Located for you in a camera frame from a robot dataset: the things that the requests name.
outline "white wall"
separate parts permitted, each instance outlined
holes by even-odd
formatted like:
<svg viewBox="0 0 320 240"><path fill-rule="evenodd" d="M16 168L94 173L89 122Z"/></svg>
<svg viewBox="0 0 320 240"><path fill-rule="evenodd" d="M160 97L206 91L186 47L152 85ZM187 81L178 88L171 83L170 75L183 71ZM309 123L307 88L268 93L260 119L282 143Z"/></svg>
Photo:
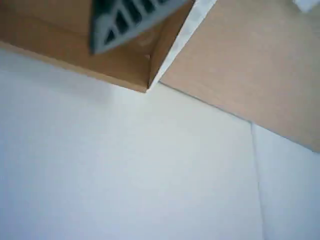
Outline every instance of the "white wall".
<svg viewBox="0 0 320 240"><path fill-rule="evenodd" d="M265 240L320 239L320 155L253 125Z"/></svg>
<svg viewBox="0 0 320 240"><path fill-rule="evenodd" d="M248 122L0 49L0 239L261 240Z"/></svg>

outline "wall seam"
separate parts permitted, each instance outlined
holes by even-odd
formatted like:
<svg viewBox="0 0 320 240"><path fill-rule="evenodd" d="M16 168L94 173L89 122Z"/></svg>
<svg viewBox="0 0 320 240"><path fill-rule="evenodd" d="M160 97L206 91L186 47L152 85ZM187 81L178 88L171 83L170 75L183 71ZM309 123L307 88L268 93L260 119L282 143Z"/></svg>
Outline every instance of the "wall seam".
<svg viewBox="0 0 320 240"><path fill-rule="evenodd" d="M250 122L250 133L252 139L252 148L253 148L253 165L255 169L256 175L256 182L257 182L257 189L258 189L258 200L259 200L259 207L260 207L260 214L261 214L261 222L262 222L262 239L269 240L267 230L266 230L266 216L265 216L265 205L263 201L263 194L261 189L261 174L259 171L259 161L258 161L258 150L257 150L257 139L254 130L254 124Z"/></svg>

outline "wooden board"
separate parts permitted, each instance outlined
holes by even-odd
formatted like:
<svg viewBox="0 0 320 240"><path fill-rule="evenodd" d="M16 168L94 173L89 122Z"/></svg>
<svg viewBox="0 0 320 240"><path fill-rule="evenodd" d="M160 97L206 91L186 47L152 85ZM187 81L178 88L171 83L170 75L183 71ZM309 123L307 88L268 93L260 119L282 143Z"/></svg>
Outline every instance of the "wooden board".
<svg viewBox="0 0 320 240"><path fill-rule="evenodd" d="M194 1L189 1L168 17L163 24L159 40L151 54L150 79L153 80L165 60L170 48L176 40L176 37L188 16Z"/></svg>
<svg viewBox="0 0 320 240"><path fill-rule="evenodd" d="M90 55L87 37L0 8L1 46L125 88L145 92L149 60L125 47Z"/></svg>
<svg viewBox="0 0 320 240"><path fill-rule="evenodd" d="M306 18L289 0L218 0L162 82L320 152L320 38Z"/></svg>

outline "white edge trim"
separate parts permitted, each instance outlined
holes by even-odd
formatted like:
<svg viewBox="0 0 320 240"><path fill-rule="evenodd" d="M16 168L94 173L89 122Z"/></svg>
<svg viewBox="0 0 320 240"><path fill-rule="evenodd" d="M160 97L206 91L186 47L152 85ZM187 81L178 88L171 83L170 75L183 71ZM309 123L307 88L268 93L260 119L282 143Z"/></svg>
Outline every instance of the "white edge trim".
<svg viewBox="0 0 320 240"><path fill-rule="evenodd" d="M189 15L186 17L173 45L171 46L168 54L166 55L162 65L160 66L157 74L155 75L150 88L150 91L159 82L161 77L165 74L167 69L173 63L178 53L184 48L188 40L194 34L196 29L207 16L210 9L215 5L217 0L196 0L193 4Z"/></svg>

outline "gray plastic object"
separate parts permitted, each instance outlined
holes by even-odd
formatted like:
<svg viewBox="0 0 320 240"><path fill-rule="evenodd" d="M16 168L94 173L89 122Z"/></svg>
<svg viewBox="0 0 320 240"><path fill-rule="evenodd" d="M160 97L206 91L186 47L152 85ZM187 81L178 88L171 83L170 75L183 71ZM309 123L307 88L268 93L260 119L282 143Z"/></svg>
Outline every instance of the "gray plastic object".
<svg viewBox="0 0 320 240"><path fill-rule="evenodd" d="M90 49L103 53L135 38L187 0L93 0Z"/></svg>

